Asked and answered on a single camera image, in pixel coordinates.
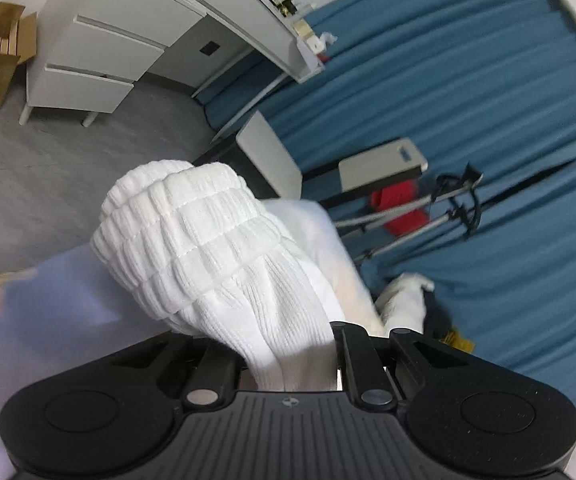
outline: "dresser leg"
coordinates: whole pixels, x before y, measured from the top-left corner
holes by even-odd
[[[30,114],[33,112],[33,107],[29,104],[24,105],[24,109],[21,110],[21,115],[19,116],[19,124],[22,126],[28,122]]]
[[[99,112],[88,112],[86,118],[83,121],[81,121],[81,125],[84,128],[87,128],[88,126],[90,126],[92,124],[92,121],[97,119],[98,115],[99,115]]]

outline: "drawer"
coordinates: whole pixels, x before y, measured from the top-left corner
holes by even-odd
[[[28,85],[28,104],[89,112],[114,112],[132,83],[95,75],[43,68]]]
[[[175,43],[201,19],[174,0],[86,0],[79,15],[165,46]]]
[[[47,64],[135,81],[163,53],[151,44],[75,20],[60,36]]]

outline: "gray floor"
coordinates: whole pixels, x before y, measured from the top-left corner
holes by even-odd
[[[146,82],[88,129],[84,112],[47,108],[19,126],[23,83],[0,110],[0,272],[87,242],[117,178],[151,160],[193,160],[213,135],[190,97]]]

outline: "red object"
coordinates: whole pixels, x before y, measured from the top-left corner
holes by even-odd
[[[370,195],[370,206],[375,211],[383,211],[412,202],[415,198],[417,198],[417,186],[415,186],[414,181],[406,180],[372,193]],[[401,236],[427,224],[429,219],[428,214],[423,209],[415,209],[389,221],[384,224],[384,227],[393,235]]]

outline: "curtain fold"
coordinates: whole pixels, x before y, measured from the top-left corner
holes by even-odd
[[[483,171],[485,200],[576,159],[576,24],[558,0],[336,0],[308,21],[339,38],[326,70],[258,106],[303,171],[405,136],[434,174],[468,162]],[[200,96],[213,126],[276,76],[260,57],[245,62]],[[304,196],[338,186],[319,179]],[[463,234],[444,226],[365,263],[362,277],[378,294],[400,272],[425,274],[475,354],[576,403],[576,161]],[[377,230],[347,246],[359,254],[391,239]]]

